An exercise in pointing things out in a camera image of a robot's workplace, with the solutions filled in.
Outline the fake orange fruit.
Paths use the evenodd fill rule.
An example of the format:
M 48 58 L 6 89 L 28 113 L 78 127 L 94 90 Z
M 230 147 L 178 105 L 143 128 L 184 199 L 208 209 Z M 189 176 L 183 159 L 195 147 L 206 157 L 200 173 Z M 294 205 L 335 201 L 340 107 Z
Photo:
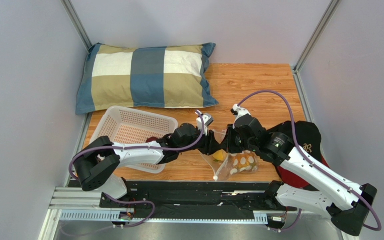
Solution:
M 228 158 L 228 153 L 221 149 L 215 152 L 212 157 L 215 162 L 224 162 Z

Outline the clear zip top bag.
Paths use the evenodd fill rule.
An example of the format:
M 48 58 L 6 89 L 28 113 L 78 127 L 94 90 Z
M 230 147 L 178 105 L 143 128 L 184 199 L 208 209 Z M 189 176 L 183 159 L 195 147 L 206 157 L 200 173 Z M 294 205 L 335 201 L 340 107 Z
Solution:
M 254 171 L 254 172 L 241 172 L 241 173 L 238 173 L 235 175 L 230 175 L 230 170 L 232 169 L 232 164 L 233 164 L 233 161 L 231 160 L 232 154 L 234 154 L 234 153 L 228 153 L 228 158 L 225 161 L 219 161 L 219 162 L 214 161 L 214 158 L 212 157 L 212 155 L 201 154 L 201 157 L 211 167 L 211 169 L 213 171 L 213 180 L 215 182 L 225 182 L 229 178 L 231 178 L 232 176 L 235 176 L 235 175 L 240 175 L 240 174 L 244 175 L 244 174 L 251 174 L 251 173 L 256 172 L 256 171 Z

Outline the fake purple plum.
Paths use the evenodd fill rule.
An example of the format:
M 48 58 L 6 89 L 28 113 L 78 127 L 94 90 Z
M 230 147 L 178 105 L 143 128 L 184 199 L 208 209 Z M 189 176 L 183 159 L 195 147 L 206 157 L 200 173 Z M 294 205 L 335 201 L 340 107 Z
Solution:
M 151 143 L 151 142 L 156 142 L 158 141 L 159 138 L 158 137 L 150 137 L 146 140 L 146 143 Z

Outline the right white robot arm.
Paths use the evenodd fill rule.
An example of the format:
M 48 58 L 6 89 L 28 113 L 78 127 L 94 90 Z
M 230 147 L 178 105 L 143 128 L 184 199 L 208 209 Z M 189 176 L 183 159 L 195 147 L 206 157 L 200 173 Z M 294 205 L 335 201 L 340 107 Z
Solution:
M 366 227 L 367 217 L 374 212 L 377 188 L 344 178 L 315 159 L 299 144 L 295 122 L 289 124 L 291 133 L 286 134 L 282 125 L 267 130 L 255 117 L 240 116 L 227 126 L 222 148 L 230 154 L 250 151 L 263 161 L 300 177 L 316 191 L 274 182 L 269 188 L 272 197 L 285 207 L 328 218 L 342 232 L 358 237 Z

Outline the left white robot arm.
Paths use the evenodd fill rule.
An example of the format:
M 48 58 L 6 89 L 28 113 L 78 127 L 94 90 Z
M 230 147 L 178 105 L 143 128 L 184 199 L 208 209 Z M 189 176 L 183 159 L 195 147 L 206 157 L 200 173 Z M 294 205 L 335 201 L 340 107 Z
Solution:
M 111 142 L 99 137 L 78 153 L 69 164 L 71 176 L 80 182 L 83 191 L 100 190 L 114 200 L 127 195 L 125 180 L 114 174 L 122 167 L 138 164 L 163 165 L 177 160 L 181 153 L 198 150 L 211 156 L 222 149 L 212 130 L 184 123 L 173 133 L 140 144 Z

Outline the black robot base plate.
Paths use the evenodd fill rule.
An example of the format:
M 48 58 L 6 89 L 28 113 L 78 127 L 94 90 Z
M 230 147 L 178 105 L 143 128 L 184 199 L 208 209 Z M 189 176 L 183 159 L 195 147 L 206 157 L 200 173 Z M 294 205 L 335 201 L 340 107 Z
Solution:
M 122 201 L 142 201 L 135 214 L 155 213 L 167 216 L 222 215 L 256 211 L 283 215 L 296 213 L 296 207 L 276 203 L 265 191 L 268 182 L 137 181 L 126 182 L 129 193 Z

